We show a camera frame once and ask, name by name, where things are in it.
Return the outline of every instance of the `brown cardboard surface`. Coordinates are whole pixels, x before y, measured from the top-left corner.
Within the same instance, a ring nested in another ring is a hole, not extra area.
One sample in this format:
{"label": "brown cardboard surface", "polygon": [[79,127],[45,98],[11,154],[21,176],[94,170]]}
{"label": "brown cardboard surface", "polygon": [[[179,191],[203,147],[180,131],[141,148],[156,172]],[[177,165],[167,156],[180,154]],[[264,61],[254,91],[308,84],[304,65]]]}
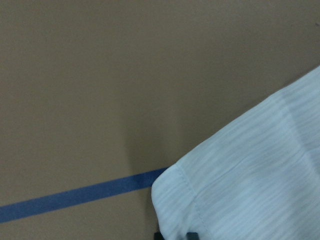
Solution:
{"label": "brown cardboard surface", "polygon": [[[173,164],[320,64],[319,18],[318,0],[2,1],[0,206]],[[0,238],[151,239],[145,202],[12,221]]]}

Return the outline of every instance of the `blue stripe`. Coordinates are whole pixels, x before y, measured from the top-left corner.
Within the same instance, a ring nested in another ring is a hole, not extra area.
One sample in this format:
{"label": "blue stripe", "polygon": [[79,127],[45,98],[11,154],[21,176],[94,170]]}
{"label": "blue stripe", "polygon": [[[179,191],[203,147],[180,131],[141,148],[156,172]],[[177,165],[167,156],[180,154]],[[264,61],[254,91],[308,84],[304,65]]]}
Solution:
{"label": "blue stripe", "polygon": [[149,188],[166,168],[0,207],[0,223]]}

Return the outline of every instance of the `blue tape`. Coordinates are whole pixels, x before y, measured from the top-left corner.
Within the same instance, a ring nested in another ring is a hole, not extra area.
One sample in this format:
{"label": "blue tape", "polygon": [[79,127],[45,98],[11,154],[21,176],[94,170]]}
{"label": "blue tape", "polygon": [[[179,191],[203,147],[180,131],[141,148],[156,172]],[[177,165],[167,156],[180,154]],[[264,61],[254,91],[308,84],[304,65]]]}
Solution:
{"label": "blue tape", "polygon": [[167,168],[81,187],[0,207],[0,224],[119,194],[149,188]]}

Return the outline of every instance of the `white cloth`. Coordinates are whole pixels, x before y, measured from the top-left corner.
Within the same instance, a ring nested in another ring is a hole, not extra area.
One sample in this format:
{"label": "white cloth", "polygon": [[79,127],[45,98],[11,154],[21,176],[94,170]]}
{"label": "white cloth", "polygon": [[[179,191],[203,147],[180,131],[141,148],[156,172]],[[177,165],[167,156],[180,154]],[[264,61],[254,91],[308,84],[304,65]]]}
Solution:
{"label": "white cloth", "polygon": [[152,201],[166,240],[320,240],[320,66],[168,168]]}

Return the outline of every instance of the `shirt fabric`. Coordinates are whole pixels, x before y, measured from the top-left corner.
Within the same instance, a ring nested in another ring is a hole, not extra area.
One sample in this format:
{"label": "shirt fabric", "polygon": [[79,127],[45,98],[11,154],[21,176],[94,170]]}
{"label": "shirt fabric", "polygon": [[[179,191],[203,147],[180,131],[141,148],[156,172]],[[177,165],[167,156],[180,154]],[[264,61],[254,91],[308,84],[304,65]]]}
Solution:
{"label": "shirt fabric", "polygon": [[319,240],[320,66],[169,167],[152,201],[166,240]]}

